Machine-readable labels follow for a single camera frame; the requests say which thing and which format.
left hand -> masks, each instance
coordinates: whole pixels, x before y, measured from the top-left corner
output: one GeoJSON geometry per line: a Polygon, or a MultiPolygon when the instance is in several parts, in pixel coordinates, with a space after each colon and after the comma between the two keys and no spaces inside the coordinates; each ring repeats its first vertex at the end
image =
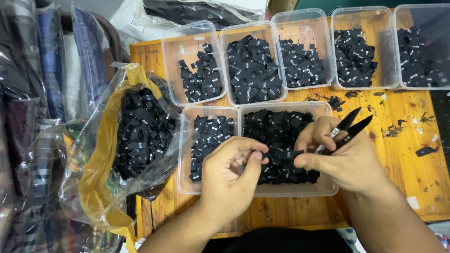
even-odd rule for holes
{"type": "Polygon", "coordinates": [[[269,148],[254,139],[233,136],[224,141],[203,160],[202,196],[198,208],[217,229],[230,223],[250,206],[261,164],[262,154],[269,148]],[[232,170],[247,164],[239,177],[232,170]]]}

scissors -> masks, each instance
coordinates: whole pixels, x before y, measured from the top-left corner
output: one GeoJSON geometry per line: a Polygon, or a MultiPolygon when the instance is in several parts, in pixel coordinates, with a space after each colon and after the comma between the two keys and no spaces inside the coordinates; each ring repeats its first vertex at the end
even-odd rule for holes
{"type": "MultiPolygon", "coordinates": [[[[333,138],[336,135],[338,135],[338,133],[340,131],[346,131],[348,133],[348,135],[342,139],[341,141],[336,143],[336,149],[338,150],[339,148],[341,148],[342,146],[344,146],[345,144],[347,144],[349,141],[351,141],[353,139],[353,137],[355,137],[357,134],[359,134],[359,132],[361,132],[366,126],[369,125],[369,123],[372,121],[373,115],[370,115],[369,117],[363,119],[362,121],[356,123],[355,125],[351,125],[353,123],[353,121],[355,120],[356,116],[358,115],[358,113],[360,112],[362,107],[359,107],[355,110],[353,110],[352,112],[350,112],[347,117],[345,117],[334,129],[333,131],[331,131],[330,137],[333,138]]],[[[316,150],[315,150],[315,154],[321,154],[321,149],[323,148],[323,145],[320,145],[316,150]]]]}

blue fabric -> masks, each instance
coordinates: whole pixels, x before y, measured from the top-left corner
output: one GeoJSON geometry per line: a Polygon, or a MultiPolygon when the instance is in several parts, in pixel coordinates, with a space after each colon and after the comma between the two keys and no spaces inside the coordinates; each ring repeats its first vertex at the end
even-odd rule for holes
{"type": "Polygon", "coordinates": [[[81,60],[89,112],[93,113],[95,102],[108,86],[106,66],[102,55],[102,29],[90,12],[72,7],[73,35],[81,60]]]}
{"type": "Polygon", "coordinates": [[[56,8],[46,8],[38,13],[39,49],[42,76],[50,118],[60,118],[65,122],[63,103],[63,35],[61,18],[56,8]]]}

hand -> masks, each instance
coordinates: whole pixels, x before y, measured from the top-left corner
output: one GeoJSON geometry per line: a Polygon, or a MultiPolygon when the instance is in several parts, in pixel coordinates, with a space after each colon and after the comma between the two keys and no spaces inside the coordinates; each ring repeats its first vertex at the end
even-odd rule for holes
{"type": "MultiPolygon", "coordinates": [[[[312,152],[322,144],[329,151],[334,151],[335,140],[340,141],[347,135],[340,132],[334,139],[330,137],[340,121],[334,117],[319,117],[299,134],[295,150],[312,152]]],[[[294,165],[327,173],[339,187],[362,194],[375,194],[383,184],[390,184],[365,131],[331,156],[304,153],[295,158],[294,165]]]]}
{"type": "Polygon", "coordinates": [[[237,218],[250,206],[261,173],[261,152],[269,148],[254,139],[233,136],[224,141],[203,160],[202,195],[198,202],[205,218],[218,229],[237,218]],[[239,165],[247,164],[243,174],[236,173],[239,165]]]}

right hand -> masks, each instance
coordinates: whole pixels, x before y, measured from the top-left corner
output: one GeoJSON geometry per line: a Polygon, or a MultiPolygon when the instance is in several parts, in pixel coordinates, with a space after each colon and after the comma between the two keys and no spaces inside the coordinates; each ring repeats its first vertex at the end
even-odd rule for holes
{"type": "MultiPolygon", "coordinates": [[[[346,133],[340,132],[334,139],[330,137],[331,131],[340,121],[338,118],[322,116],[308,124],[299,134],[295,150],[312,151],[322,144],[334,151],[335,140],[340,141],[346,136],[346,133]]],[[[361,131],[332,155],[304,153],[295,158],[294,165],[307,171],[314,169],[324,172],[339,187],[366,195],[376,194],[379,187],[391,183],[365,131],[361,131]]]]}

